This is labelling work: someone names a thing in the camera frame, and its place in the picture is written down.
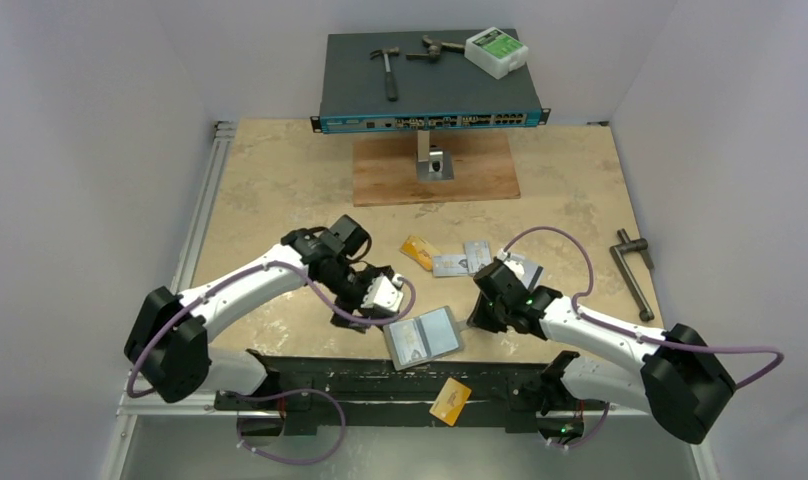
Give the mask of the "grey card holder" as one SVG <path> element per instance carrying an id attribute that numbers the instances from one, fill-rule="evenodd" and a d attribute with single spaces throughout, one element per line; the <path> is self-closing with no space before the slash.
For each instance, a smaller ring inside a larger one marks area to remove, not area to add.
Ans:
<path id="1" fill-rule="evenodd" d="M 417 323 L 427 349 L 427 355 L 424 358 L 404 361 L 403 356 L 396 351 L 390 327 L 394 323 L 403 321 L 415 321 Z M 443 306 L 394 323 L 383 327 L 383 335 L 395 371 L 427 364 L 464 349 L 460 324 L 456 321 L 455 315 L 449 306 Z"/>

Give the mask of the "single orange credit card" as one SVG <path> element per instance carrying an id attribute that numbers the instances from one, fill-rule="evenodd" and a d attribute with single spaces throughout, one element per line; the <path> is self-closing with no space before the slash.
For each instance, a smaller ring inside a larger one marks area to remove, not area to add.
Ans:
<path id="1" fill-rule="evenodd" d="M 432 403 L 429 413 L 453 427 L 470 398 L 472 390 L 454 378 L 448 378 Z"/>

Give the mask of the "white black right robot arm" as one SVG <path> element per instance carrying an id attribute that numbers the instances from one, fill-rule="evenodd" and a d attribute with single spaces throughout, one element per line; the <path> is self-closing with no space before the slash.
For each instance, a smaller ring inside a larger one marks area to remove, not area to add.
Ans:
<path id="1" fill-rule="evenodd" d="M 678 324 L 666 331 L 592 311 L 549 287 L 526 287 L 495 260 L 474 276 L 479 296 L 468 325 L 514 330 L 566 345 L 519 396 L 542 413 L 581 401 L 616 404 L 651 415 L 669 434 L 700 444 L 737 387 L 703 338 Z"/>

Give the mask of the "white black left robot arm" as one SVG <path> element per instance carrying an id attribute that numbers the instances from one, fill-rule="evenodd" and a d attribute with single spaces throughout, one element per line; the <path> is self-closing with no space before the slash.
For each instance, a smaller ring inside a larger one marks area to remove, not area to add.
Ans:
<path id="1" fill-rule="evenodd" d="M 343 215 L 331 226 L 285 234 L 260 257 L 223 277 L 180 292 L 148 293 L 123 348 L 132 365 L 131 398 L 155 393 L 167 403 L 199 390 L 222 391 L 252 408 L 272 405 L 279 374 L 255 350 L 219 351 L 211 343 L 234 322 L 282 295 L 308 287 L 339 328 L 366 332 L 412 307 L 406 280 L 388 265 L 365 262 L 369 232 Z"/>

